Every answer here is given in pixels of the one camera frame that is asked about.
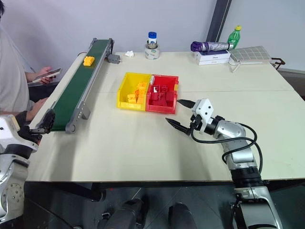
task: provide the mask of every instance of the crumpled paper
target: crumpled paper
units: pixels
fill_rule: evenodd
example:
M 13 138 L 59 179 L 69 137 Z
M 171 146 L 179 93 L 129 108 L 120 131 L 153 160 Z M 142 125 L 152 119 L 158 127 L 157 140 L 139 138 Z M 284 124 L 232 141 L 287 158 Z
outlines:
M 127 51 L 127 53 L 125 53 L 125 56 L 134 57 L 134 53 L 133 51 Z

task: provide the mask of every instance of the blue bottle cap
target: blue bottle cap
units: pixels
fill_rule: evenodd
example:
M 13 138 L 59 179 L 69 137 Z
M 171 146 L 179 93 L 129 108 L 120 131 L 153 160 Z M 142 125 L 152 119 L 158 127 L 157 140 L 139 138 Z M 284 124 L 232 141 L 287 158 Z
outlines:
M 148 33 L 148 38 L 151 38 L 151 39 L 157 38 L 157 33 L 156 32 L 149 32 Z

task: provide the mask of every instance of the robotic arm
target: robotic arm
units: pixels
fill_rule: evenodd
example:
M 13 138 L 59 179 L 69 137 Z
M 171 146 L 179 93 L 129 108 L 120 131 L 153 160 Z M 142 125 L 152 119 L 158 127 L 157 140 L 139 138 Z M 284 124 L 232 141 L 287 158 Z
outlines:
M 54 119 L 55 113 L 49 110 L 39 128 L 30 130 L 22 121 L 18 124 L 13 115 L 0 116 L 1 228 L 21 228 L 19 223 L 23 214 L 23 186 L 28 176 L 29 157 L 37 151 L 42 134 L 51 131 Z
M 191 108 L 190 127 L 184 127 L 179 122 L 166 119 L 174 128 L 191 135 L 199 143 L 221 143 L 224 149 L 223 161 L 227 164 L 235 185 L 236 203 L 232 209 L 233 225 L 238 229 L 282 229 L 280 218 L 271 199 L 268 188 L 264 185 L 260 172 L 262 170 L 261 151 L 256 143 L 255 131 L 247 125 L 225 121 L 220 116 L 211 118 L 213 107 L 208 99 L 177 100 L 182 105 Z M 244 129 L 249 128 L 254 133 L 254 139 L 246 137 Z M 212 135 L 216 141 L 203 141 L 194 137 L 194 130 Z M 250 149 L 255 145 L 260 154 L 260 169 Z

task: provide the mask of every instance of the green bottle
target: green bottle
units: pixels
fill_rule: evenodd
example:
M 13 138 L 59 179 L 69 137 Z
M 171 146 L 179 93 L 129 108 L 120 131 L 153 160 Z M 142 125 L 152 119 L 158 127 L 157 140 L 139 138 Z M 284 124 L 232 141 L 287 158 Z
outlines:
M 235 30 L 230 34 L 227 43 L 233 44 L 233 48 L 237 46 L 239 39 L 240 39 L 240 30 L 242 27 L 240 25 L 237 25 L 235 27 Z

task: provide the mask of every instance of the gray floor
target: gray floor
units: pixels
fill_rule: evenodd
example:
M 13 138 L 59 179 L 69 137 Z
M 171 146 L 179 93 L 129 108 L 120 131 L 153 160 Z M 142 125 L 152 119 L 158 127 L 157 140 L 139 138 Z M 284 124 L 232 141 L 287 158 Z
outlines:
M 103 212 L 116 210 L 125 201 L 141 198 L 143 195 L 147 195 L 150 201 L 144 227 L 146 229 L 168 228 L 168 208 L 175 202 L 188 206 L 199 229 L 226 229 L 230 217 L 229 204 L 234 202 L 233 187 L 228 186 L 115 188 L 107 190 L 103 202 L 91 202 L 76 195 L 36 185 L 31 187 L 28 196 L 74 226 L 101 229 L 98 225 Z M 305 228 L 304 186 L 273 192 L 272 198 L 285 229 Z M 26 201 L 25 210 L 26 228 L 69 228 L 58 218 L 29 201 Z

